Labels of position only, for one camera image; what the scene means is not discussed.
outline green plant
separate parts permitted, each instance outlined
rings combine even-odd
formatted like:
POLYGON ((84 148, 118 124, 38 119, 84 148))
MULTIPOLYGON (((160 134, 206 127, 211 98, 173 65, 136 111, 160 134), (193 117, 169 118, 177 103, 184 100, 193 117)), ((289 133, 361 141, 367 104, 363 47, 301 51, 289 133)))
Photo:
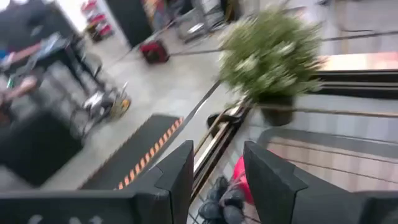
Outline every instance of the green plant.
POLYGON ((220 80, 255 100, 319 88, 317 30, 279 8, 231 24, 221 35, 220 80))

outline black floor mat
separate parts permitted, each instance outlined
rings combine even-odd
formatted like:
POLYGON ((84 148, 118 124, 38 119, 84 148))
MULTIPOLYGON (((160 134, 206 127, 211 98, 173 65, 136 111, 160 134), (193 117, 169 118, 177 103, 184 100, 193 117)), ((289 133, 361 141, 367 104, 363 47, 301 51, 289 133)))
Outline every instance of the black floor mat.
POLYGON ((164 152, 181 123, 182 118, 152 115, 80 189, 123 189, 164 152))

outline concrete floor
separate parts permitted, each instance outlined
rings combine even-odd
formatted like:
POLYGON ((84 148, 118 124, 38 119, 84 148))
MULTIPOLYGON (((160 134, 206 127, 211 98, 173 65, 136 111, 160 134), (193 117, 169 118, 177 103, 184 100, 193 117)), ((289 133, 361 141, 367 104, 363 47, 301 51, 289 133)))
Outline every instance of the concrete floor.
MULTIPOLYGON (((256 7, 257 3, 253 0, 245 0, 244 13, 250 14, 256 11, 253 9, 264 8, 268 2, 276 0, 261 0, 260 7, 256 7)), ((338 1, 337 6, 331 7, 330 10, 315 3, 316 0, 291 0, 289 8, 304 7, 304 18, 307 21, 324 21, 323 38, 353 35, 340 32, 336 28, 336 12, 332 9, 336 9, 339 14, 343 13, 344 9, 349 12, 346 20, 342 22, 349 29, 398 30, 398 24, 393 22, 398 19, 398 13, 395 13, 398 10, 396 0, 338 1)), ((168 30, 161 37, 171 52, 212 50, 218 46, 217 34, 187 45, 183 45, 172 30, 168 30)), ((377 47, 370 44, 374 39, 349 40, 344 44, 340 41, 325 42, 320 54, 396 51, 396 40, 397 36, 380 37, 377 47)), ((119 121, 96 129, 87 139, 85 148, 42 186, 44 190, 76 189, 152 113, 186 116, 214 85, 218 74, 218 53, 172 57, 166 64, 148 66, 138 52, 129 51, 117 38, 110 38, 91 46, 90 51, 102 58, 106 70, 103 75, 106 79, 112 79, 119 86, 125 82, 129 83, 127 93, 133 99, 132 106, 119 121)), ((225 95, 225 86, 221 86, 216 93, 218 96, 202 108, 201 117, 205 118, 221 110, 223 105, 232 99, 225 95)), ((193 119, 191 124, 191 130, 195 126, 201 126, 200 131, 187 131, 186 135, 178 137, 180 141, 199 140, 200 135, 206 131, 205 120, 193 119)))

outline orange and black hazard stripe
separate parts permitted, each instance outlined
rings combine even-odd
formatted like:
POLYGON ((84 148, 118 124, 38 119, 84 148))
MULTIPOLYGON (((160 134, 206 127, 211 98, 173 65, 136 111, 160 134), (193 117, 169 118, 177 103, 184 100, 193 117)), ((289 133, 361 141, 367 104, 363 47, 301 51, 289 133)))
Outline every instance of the orange and black hazard stripe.
POLYGON ((182 124, 183 118, 180 118, 169 127, 168 130, 159 138, 157 142, 146 152, 146 154, 139 160, 139 162, 131 168, 128 174, 122 181, 119 182, 118 188, 115 190, 121 190, 131 184, 137 176, 144 170, 146 165, 152 160, 152 158, 162 149, 164 144, 170 139, 173 133, 182 124))

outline black flower pot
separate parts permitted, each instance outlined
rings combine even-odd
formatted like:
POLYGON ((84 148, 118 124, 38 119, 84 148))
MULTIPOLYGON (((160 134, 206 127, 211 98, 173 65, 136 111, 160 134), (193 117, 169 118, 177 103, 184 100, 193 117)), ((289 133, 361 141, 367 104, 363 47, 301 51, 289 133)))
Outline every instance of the black flower pot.
MULTIPOLYGON (((257 101, 261 105, 293 107, 293 96, 265 96, 257 101)), ((293 120, 293 111, 261 108, 262 115, 271 126, 283 126, 293 120)))

